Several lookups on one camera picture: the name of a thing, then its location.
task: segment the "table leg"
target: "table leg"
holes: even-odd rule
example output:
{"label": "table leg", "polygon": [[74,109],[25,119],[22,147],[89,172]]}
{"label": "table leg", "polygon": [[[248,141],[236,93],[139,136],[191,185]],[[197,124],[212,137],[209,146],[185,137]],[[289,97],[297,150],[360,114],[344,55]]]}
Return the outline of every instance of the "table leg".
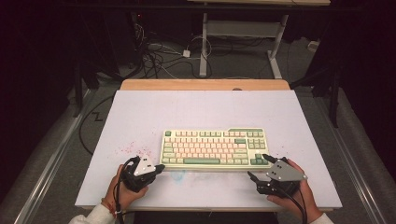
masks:
{"label": "table leg", "polygon": [[268,50],[268,60],[270,61],[271,68],[274,74],[274,78],[282,78],[280,75],[280,70],[279,66],[277,65],[276,62],[276,53],[280,45],[280,41],[282,40],[282,35],[283,32],[285,31],[286,28],[286,22],[288,21],[289,15],[284,15],[282,17],[282,21],[280,22],[280,25],[277,29],[276,32],[276,39],[275,39],[275,44],[272,50]]}
{"label": "table leg", "polygon": [[201,62],[199,66],[199,77],[206,77],[206,64],[207,64],[207,13],[204,13],[204,19],[202,22],[202,50],[201,50]]}

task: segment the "wooden edge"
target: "wooden edge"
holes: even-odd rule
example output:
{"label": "wooden edge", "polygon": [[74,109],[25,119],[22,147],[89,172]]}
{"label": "wooden edge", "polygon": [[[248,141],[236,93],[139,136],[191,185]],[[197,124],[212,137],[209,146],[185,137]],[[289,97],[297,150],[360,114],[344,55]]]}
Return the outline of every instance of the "wooden edge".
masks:
{"label": "wooden edge", "polygon": [[126,79],[121,91],[286,91],[283,79]]}

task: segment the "cable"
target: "cable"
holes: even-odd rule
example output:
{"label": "cable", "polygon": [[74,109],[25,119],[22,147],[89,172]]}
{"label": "cable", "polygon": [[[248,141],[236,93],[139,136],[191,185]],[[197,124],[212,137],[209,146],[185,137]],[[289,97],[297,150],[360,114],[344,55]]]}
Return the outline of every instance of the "cable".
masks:
{"label": "cable", "polygon": [[114,95],[112,96],[108,96],[107,98],[105,98],[104,100],[102,100],[98,105],[96,105],[93,109],[90,110],[90,112],[87,113],[87,115],[84,117],[84,119],[82,120],[81,124],[79,125],[78,128],[78,137],[79,137],[79,141],[81,142],[82,146],[84,147],[84,149],[90,154],[93,155],[93,152],[91,152],[88,147],[84,144],[84,141],[82,140],[82,135],[81,135],[81,129],[82,129],[82,125],[84,124],[85,120],[87,119],[87,117],[93,112],[93,110],[95,110],[99,105],[101,105],[102,103],[104,103],[105,101],[107,101],[108,99],[112,99],[114,98]]}
{"label": "cable", "polygon": [[307,224],[307,214],[306,214],[306,210],[304,209],[305,208],[305,201],[304,201],[303,194],[302,194],[302,198],[303,198],[304,208],[302,208],[301,205],[293,197],[291,197],[285,190],[283,190],[282,188],[278,188],[277,186],[274,186],[274,185],[271,185],[271,187],[273,187],[277,191],[281,192],[283,195],[285,195],[287,198],[289,198],[292,202],[294,202],[294,204],[301,211],[301,214],[303,216],[303,224]]}
{"label": "cable", "polygon": [[116,184],[116,186],[114,186],[114,189],[116,189],[116,191],[113,190],[113,197],[114,197],[114,202],[116,203],[116,216],[117,219],[119,220],[120,224],[124,224],[123,221],[123,213],[121,211],[121,205],[120,205],[120,184],[122,182],[121,180],[121,173],[125,170],[126,166],[128,165],[129,162],[132,161],[133,158],[129,159],[127,162],[125,162],[120,170],[120,175],[119,175],[119,180]]}

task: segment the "sleeve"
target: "sleeve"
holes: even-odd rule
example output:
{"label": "sleeve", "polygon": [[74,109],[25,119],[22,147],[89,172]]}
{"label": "sleeve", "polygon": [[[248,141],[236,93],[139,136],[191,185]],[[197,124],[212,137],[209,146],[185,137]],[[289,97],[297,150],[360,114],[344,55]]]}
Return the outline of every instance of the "sleeve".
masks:
{"label": "sleeve", "polygon": [[310,224],[333,224],[333,222],[327,217],[326,213],[323,213],[321,217]]}
{"label": "sleeve", "polygon": [[69,224],[114,224],[115,220],[106,207],[98,204],[87,217],[83,215],[73,217]]}

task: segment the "keyboard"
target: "keyboard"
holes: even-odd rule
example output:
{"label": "keyboard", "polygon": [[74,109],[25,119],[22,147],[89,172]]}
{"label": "keyboard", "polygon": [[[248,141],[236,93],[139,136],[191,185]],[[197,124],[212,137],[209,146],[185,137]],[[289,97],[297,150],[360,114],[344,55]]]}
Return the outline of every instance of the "keyboard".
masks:
{"label": "keyboard", "polygon": [[263,170],[271,163],[264,129],[166,130],[160,164],[182,170]]}

